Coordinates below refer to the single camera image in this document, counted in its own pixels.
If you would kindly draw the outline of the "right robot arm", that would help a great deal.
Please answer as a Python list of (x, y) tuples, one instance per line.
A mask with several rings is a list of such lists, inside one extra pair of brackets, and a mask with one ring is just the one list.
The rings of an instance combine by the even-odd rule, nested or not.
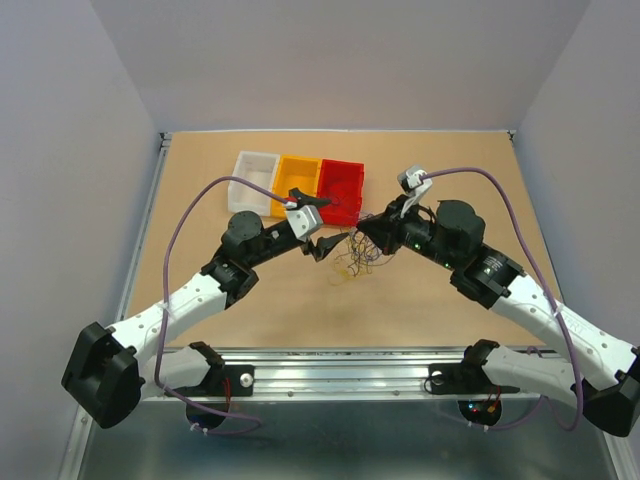
[(485, 222), (467, 203), (446, 200), (437, 210), (402, 209), (399, 196), (357, 228), (383, 254), (401, 247), (450, 271), (465, 298), (528, 330), (557, 353), (540, 358), (496, 341), (479, 340), (459, 364), (439, 364), (434, 394), (480, 394), (492, 387), (527, 391), (581, 409), (602, 431), (628, 436), (639, 418), (639, 350), (550, 303), (522, 266), (483, 241)]

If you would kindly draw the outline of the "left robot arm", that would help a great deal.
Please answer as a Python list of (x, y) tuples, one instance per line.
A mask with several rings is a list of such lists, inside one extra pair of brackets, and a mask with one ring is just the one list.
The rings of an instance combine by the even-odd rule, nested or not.
[(198, 404), (184, 393), (210, 394), (219, 387), (228, 393), (221, 356), (203, 342), (174, 353), (165, 353), (165, 345), (244, 298), (258, 282), (256, 266), (294, 249), (324, 260), (345, 238), (311, 238), (323, 225), (321, 208), (330, 203), (293, 188), (284, 220), (270, 227), (253, 211), (234, 214), (212, 259), (182, 287), (165, 290), (161, 301), (126, 320), (108, 327), (94, 322), (81, 330), (62, 387), (102, 428), (117, 425), (154, 396), (179, 399), (218, 422), (233, 417), (228, 409)]

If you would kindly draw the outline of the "red plastic bin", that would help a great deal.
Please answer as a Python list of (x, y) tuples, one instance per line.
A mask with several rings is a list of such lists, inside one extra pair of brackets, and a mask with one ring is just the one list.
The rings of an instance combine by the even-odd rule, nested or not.
[(326, 225), (353, 227), (362, 207), (365, 166), (362, 163), (323, 159), (317, 196), (330, 198), (331, 205), (320, 209)]

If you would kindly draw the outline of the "yellow plastic bin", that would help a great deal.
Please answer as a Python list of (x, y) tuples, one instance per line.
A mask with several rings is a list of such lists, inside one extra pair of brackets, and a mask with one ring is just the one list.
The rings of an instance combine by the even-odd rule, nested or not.
[(302, 193), (315, 196), (321, 170), (320, 158), (281, 155), (276, 169), (272, 192), (287, 198), (293, 188)]

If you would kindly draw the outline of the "aluminium mounting rail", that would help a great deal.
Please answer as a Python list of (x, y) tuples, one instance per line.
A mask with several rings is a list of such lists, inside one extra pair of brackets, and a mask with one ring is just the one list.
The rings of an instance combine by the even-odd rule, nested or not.
[[(575, 403), (570, 364), (552, 352), (543, 356), (500, 347), (482, 371), (490, 381), (520, 389), (519, 393), (480, 395), (433, 395), (423, 388), (428, 367), (435, 363), (460, 363), (459, 352), (436, 351), (250, 351), (226, 350), (225, 365), (255, 367), (253, 395), (232, 397), (238, 402), (275, 403), (287, 401), (339, 402), (421, 400), (436, 397), (484, 399), (494, 395), (542, 395), (567, 405)], [(141, 397), (168, 397), (171, 385), (203, 379), (212, 365), (194, 349), (168, 352), (151, 359), (140, 371)]]

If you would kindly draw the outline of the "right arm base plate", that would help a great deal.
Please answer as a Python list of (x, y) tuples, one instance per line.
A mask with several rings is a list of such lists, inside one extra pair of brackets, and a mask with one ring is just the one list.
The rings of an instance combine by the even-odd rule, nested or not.
[(480, 367), (462, 362), (430, 364), (423, 388), (433, 395), (480, 395), (497, 390), (507, 394), (520, 392), (517, 387), (493, 383)]

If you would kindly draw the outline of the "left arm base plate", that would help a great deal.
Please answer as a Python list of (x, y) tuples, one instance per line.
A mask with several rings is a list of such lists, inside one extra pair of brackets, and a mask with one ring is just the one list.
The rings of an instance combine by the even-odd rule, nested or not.
[(255, 367), (251, 364), (225, 365), (210, 367), (198, 382), (188, 380), (171, 388), (186, 397), (251, 397), (254, 379)]

